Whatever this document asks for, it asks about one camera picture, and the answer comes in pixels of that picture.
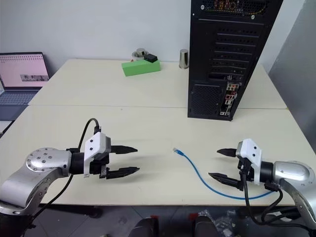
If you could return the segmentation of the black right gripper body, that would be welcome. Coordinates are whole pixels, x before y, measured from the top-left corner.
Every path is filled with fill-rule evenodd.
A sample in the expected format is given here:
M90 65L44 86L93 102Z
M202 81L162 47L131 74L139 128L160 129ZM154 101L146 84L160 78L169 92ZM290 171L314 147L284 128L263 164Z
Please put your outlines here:
M246 177L246 181L253 182L254 181L254 169L251 166L251 161L247 158L239 158L238 166L240 181L238 182L238 189L244 190L244 177Z

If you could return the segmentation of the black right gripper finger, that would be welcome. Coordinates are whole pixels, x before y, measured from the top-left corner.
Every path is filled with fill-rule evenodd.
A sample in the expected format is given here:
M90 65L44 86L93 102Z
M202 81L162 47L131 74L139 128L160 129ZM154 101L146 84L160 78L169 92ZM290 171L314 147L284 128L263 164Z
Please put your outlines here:
M209 173L208 175L224 185L239 189L239 180L237 179L229 178L227 175L221 173Z
M233 148L224 148L224 149L219 149L217 151L217 153L222 154L227 157L236 157L236 152L237 150Z

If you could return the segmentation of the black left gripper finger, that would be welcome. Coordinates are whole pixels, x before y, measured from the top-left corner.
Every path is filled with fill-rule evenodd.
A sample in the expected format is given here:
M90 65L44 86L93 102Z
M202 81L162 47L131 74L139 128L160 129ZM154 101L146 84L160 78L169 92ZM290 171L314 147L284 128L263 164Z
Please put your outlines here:
M111 153L117 154L117 155L123 155L123 154L128 154L128 153L135 153L138 152L137 149L133 147L128 147L128 146L111 146Z
M118 170L110 170L107 167L107 179L116 179L116 178L125 177L137 172L139 169L140 168L138 167L125 167L125 168L119 168Z

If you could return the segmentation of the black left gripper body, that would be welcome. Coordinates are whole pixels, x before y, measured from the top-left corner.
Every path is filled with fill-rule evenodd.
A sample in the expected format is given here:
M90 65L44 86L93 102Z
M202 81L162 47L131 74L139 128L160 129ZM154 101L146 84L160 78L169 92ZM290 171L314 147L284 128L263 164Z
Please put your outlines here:
M109 164L109 155L105 155L100 160L94 159L89 165L89 174L99 175L100 179L107 176L107 165Z

